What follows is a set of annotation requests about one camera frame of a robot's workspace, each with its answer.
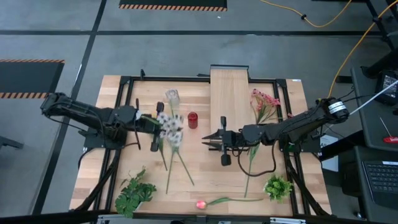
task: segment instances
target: keyboard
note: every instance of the keyboard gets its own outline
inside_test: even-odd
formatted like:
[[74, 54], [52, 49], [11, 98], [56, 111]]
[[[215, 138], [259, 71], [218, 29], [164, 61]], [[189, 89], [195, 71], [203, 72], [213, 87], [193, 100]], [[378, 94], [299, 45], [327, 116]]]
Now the keyboard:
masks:
[[398, 210], [398, 162], [364, 161], [373, 202]]

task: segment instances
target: orange striped tape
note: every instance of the orange striped tape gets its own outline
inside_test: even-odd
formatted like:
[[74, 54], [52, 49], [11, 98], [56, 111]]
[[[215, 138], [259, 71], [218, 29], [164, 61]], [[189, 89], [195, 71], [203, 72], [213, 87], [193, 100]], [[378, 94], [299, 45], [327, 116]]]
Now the orange striped tape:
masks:
[[226, 7], [205, 7], [205, 6], [158, 6], [158, 5], [142, 5], [142, 4], [122, 4], [120, 9], [156, 9], [156, 10], [185, 10], [185, 11], [213, 11], [225, 12]]
[[49, 93], [0, 93], [1, 99], [44, 99]]
[[65, 63], [65, 60], [52, 60], [52, 59], [0, 59], [0, 62], [58, 62], [58, 63]]

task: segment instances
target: red can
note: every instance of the red can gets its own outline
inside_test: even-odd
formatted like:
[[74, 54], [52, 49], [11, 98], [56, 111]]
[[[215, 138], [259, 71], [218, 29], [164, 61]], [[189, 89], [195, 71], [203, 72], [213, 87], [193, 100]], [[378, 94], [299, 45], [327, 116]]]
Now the red can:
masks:
[[188, 114], [188, 126], [190, 129], [195, 129], [198, 126], [198, 114], [191, 112]]

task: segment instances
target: concrete floor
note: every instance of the concrete floor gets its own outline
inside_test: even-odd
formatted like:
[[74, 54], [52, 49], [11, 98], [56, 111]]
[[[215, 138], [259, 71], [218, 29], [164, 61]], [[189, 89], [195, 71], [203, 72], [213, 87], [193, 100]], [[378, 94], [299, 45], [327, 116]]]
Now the concrete floor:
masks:
[[[79, 71], [88, 35], [6, 35], [2, 30], [91, 30], [100, 0], [2, 0], [0, 7], [0, 58], [65, 59], [57, 91], [69, 94]], [[306, 13], [316, 24], [337, 14], [345, 3], [279, 0]], [[386, 6], [374, 1], [378, 12]], [[364, 4], [352, 4], [331, 26], [322, 30], [366, 30], [371, 24]], [[258, 0], [228, 0], [228, 12], [133, 11], [118, 9], [107, 0], [99, 30], [317, 30], [293, 12]], [[334, 74], [359, 40], [351, 37], [251, 35], [97, 35], [84, 73], [78, 100], [94, 104], [103, 75], [195, 76], [208, 73], [210, 64], [249, 65], [252, 77], [299, 78], [308, 105], [327, 94]], [[388, 53], [378, 37], [368, 37], [349, 59], [349, 68], [370, 65]], [[337, 84], [333, 95], [342, 96], [351, 85]], [[25, 143], [16, 151], [0, 151], [0, 217], [27, 215], [58, 124], [40, 115], [40, 100], [0, 100], [0, 135]], [[355, 102], [348, 103], [350, 110]], [[333, 127], [341, 135], [361, 129], [358, 115]], [[329, 132], [329, 135], [341, 138]], [[77, 160], [84, 139], [73, 128], [65, 136], [57, 168], [44, 205], [44, 213], [66, 212], [77, 175]], [[354, 218], [358, 209], [341, 188], [327, 186], [333, 214]], [[112, 223], [131, 222], [117, 220]], [[134, 220], [134, 223], [167, 223]]]

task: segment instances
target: wooden plank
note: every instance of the wooden plank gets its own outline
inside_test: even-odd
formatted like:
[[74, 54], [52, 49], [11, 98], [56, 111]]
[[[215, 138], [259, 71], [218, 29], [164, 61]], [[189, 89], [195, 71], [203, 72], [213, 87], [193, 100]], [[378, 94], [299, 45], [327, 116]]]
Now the wooden plank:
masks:
[[254, 121], [251, 113], [247, 70], [210, 70], [211, 132], [220, 129], [220, 117], [226, 117], [227, 129], [238, 131]]
[[[97, 106], [113, 107], [118, 93], [119, 76], [105, 76], [101, 86]], [[290, 103], [293, 114], [298, 114], [307, 109], [305, 97], [301, 83], [292, 83], [287, 80]], [[153, 113], [156, 103], [163, 101], [165, 103], [166, 113], [170, 112], [165, 92], [170, 88], [176, 88], [180, 95], [180, 114], [187, 117], [191, 111], [198, 113], [198, 128], [189, 129], [188, 124], [184, 122], [184, 140], [180, 149], [181, 155], [190, 171], [195, 186], [192, 186], [187, 174], [179, 159], [174, 159], [173, 171], [170, 178], [169, 193], [165, 194], [168, 172], [165, 171], [162, 158], [159, 152], [150, 152], [149, 146], [152, 138], [148, 134], [139, 133], [142, 144], [141, 151], [137, 146], [129, 146], [122, 151], [119, 163], [118, 176], [116, 178], [113, 200], [120, 194], [120, 185], [123, 179], [128, 178], [129, 173], [135, 175], [142, 166], [147, 167], [146, 182], [157, 186], [153, 201], [144, 203], [139, 212], [142, 213], [164, 213], [164, 214], [213, 214], [213, 215], [292, 215], [289, 198], [282, 203], [270, 202], [267, 195], [262, 191], [266, 180], [272, 175], [267, 174], [262, 177], [250, 178], [248, 188], [248, 198], [264, 197], [261, 202], [239, 203], [228, 202], [209, 207], [207, 210], [198, 210], [195, 207], [197, 200], [210, 201], [218, 197], [243, 198], [247, 177], [240, 170], [235, 157], [232, 157], [232, 165], [228, 167], [221, 166], [220, 153], [210, 152], [208, 147], [201, 144], [201, 138], [209, 135], [210, 131], [210, 89], [209, 83], [197, 82], [134, 82], [134, 88], [131, 98], [131, 105], [135, 104], [135, 99], [140, 99], [140, 109], [144, 113]], [[247, 96], [250, 91], [257, 88], [260, 91], [273, 95], [271, 84], [250, 83], [247, 88]], [[282, 111], [285, 117], [285, 108], [282, 104]], [[274, 115], [268, 122], [277, 122]], [[254, 123], [253, 119], [248, 119], [247, 123]], [[135, 141], [134, 133], [130, 133], [127, 143]], [[169, 166], [171, 150], [165, 147], [165, 159]], [[91, 192], [98, 182], [101, 164], [103, 160], [103, 149], [96, 149], [87, 154], [82, 162], [76, 180], [73, 197], [70, 208], [79, 206], [85, 197]], [[283, 155], [275, 150], [275, 159], [277, 169], [275, 174], [285, 176], [285, 166]], [[320, 202], [321, 206], [328, 210], [328, 196], [325, 183], [322, 177], [322, 169], [318, 161], [313, 160], [311, 155], [302, 154], [302, 164], [306, 180], [306, 185], [313, 196]], [[246, 154], [242, 155], [243, 167], [248, 167], [249, 159]], [[261, 146], [252, 165], [253, 172], [261, 172], [272, 169], [271, 147]], [[108, 185], [104, 187], [100, 208], [104, 208], [104, 201]], [[300, 192], [297, 191], [299, 208], [302, 207]]]

